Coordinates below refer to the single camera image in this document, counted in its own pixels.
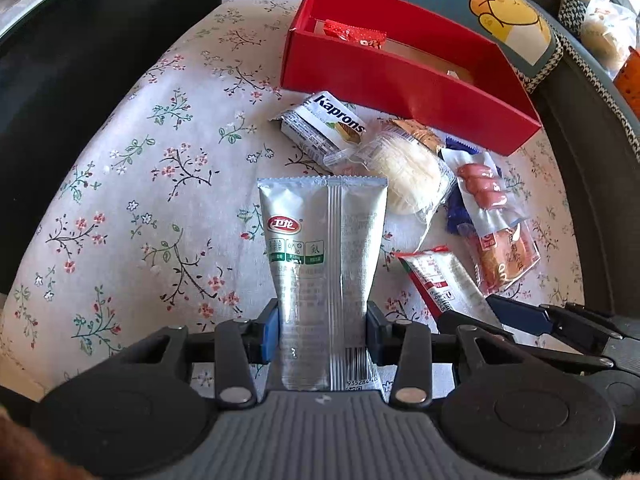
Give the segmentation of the pink sausages vacuum pack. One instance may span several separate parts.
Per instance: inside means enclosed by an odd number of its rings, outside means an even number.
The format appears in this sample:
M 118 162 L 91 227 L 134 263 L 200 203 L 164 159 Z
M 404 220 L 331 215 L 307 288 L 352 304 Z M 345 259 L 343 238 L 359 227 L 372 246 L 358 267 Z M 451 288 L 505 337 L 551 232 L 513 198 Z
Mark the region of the pink sausages vacuum pack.
M 505 229 L 514 228 L 526 219 L 518 199 L 506 189 L 506 181 L 500 176 L 491 179 L 488 167 L 465 164 L 454 176 L 463 178 L 466 190 L 474 195 L 482 208 L 495 210 L 500 214 L 506 224 Z

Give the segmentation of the Kaprons wafer packet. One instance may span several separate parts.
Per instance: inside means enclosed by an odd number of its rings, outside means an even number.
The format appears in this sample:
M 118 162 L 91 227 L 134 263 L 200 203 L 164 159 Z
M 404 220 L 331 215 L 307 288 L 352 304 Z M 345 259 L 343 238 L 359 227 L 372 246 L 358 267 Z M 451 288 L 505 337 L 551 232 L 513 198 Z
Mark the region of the Kaprons wafer packet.
M 366 122 L 327 91 L 313 94 L 273 121 L 280 124 L 280 131 L 305 155 L 321 166 L 327 157 L 352 154 L 367 133 Z

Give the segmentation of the red white striped snack packet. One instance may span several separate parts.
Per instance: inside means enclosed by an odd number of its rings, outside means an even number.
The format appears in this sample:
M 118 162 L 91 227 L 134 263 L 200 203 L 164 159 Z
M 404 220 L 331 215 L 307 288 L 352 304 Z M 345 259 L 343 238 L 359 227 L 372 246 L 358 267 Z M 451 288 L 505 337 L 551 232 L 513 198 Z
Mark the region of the red white striped snack packet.
M 416 286 L 441 333 L 445 333 L 445 322 L 453 320 L 455 314 L 502 329 L 477 284 L 447 246 L 423 252 L 398 252 L 396 258 Z

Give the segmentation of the silver Weilong snack packet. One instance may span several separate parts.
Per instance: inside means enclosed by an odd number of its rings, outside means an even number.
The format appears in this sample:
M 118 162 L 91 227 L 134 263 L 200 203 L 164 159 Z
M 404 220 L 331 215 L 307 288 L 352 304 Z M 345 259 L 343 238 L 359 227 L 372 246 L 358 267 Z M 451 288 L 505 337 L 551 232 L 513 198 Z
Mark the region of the silver Weilong snack packet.
M 366 315 L 380 252 L 387 181 L 288 177 L 257 182 L 279 301 L 273 389 L 376 389 Z

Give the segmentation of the black side table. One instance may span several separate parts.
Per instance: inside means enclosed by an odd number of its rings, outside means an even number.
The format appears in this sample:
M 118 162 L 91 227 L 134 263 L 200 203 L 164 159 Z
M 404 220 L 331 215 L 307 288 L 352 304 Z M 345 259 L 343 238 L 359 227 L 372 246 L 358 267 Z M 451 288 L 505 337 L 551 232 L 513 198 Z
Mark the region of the black side table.
M 1 44 L 1 290 L 80 152 L 220 0 L 49 0 Z

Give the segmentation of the round bread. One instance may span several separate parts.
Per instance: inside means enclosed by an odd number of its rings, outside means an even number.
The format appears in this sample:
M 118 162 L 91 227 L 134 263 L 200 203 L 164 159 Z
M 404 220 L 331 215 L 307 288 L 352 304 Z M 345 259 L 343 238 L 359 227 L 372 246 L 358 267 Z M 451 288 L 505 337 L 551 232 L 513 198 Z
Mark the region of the round bread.
M 387 179 L 387 210 L 432 223 L 456 177 L 438 155 L 392 122 L 356 148 L 324 156 L 334 174 Z

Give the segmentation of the orange plastic basket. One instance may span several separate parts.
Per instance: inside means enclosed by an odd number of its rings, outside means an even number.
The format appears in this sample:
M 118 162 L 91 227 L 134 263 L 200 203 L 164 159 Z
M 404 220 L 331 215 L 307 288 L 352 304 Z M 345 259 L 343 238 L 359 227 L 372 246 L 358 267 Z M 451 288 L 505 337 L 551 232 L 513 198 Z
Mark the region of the orange plastic basket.
M 614 78 L 614 86 L 637 118 L 640 118 L 640 53 L 629 47 L 629 55 Z

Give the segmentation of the red cardboard box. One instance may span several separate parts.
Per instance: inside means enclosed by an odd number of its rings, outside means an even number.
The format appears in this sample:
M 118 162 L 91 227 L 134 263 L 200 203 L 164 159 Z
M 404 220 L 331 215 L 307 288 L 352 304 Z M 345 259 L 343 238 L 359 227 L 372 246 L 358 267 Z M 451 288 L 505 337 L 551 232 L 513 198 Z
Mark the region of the red cardboard box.
M 326 36 L 326 20 L 386 33 L 380 50 Z M 462 68 L 473 83 L 447 70 Z M 493 41 L 404 0 L 303 0 L 286 36 L 280 84 L 413 118 L 510 155 L 541 128 Z

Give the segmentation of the mooncake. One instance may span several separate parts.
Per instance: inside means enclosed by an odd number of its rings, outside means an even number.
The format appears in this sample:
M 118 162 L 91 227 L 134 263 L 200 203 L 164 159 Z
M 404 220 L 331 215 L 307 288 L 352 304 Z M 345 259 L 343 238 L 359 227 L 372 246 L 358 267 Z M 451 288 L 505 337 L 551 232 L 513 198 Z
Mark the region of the mooncake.
M 458 233 L 470 251 L 477 286 L 484 296 L 504 292 L 540 260 L 525 221 L 485 236 L 479 236 L 471 223 L 461 223 Z

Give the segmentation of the red Trolli candy bag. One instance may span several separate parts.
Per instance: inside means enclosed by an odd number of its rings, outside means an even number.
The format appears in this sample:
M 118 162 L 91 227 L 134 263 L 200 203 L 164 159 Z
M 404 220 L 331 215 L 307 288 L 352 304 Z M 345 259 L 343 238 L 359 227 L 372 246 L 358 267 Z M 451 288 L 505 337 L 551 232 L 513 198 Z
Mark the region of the red Trolli candy bag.
M 380 50 L 386 41 L 386 33 L 375 29 L 367 29 L 341 22 L 326 20 L 322 26 L 326 36 L 333 37 L 349 44 L 358 44 Z

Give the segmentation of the white printed plastic bag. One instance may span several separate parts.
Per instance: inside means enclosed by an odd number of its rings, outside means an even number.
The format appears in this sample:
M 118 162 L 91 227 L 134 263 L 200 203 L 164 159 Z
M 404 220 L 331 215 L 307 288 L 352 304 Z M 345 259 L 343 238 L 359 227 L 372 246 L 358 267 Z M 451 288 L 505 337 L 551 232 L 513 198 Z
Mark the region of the white printed plastic bag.
M 637 14 L 613 0 L 590 0 L 579 29 L 582 45 L 614 79 L 637 45 Z

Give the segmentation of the brown biscuit packet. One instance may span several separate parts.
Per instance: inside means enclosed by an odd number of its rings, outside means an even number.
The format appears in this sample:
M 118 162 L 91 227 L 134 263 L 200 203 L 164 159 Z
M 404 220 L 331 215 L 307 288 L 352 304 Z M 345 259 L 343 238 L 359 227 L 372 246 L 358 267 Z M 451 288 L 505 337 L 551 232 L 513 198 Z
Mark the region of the brown biscuit packet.
M 432 128 L 422 125 L 414 119 L 392 119 L 392 123 L 435 154 L 438 154 L 445 146 L 445 142 Z

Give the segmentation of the floral tablecloth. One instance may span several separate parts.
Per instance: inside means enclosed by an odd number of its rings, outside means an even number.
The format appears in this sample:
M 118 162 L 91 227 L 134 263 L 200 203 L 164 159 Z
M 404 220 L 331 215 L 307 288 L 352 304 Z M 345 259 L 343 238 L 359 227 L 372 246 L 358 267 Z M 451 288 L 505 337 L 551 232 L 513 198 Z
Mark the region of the floral tablecloth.
M 1 318 L 2 382 L 36 400 L 167 325 L 212 332 L 257 318 L 277 297 L 260 178 L 326 174 L 276 118 L 304 94 L 279 87 L 300 0 L 228 0 L 152 65 L 107 118 L 38 224 Z M 536 266 L 503 296 L 529 304 L 584 300 L 570 206 L 542 130 L 513 155 L 491 154 L 529 215 Z M 390 321 L 434 316 L 398 252 L 447 246 L 470 292 L 466 315 L 496 324 L 475 292 L 465 239 L 440 206 L 426 240 L 417 214 L 392 214 L 368 242 L 370 292 Z

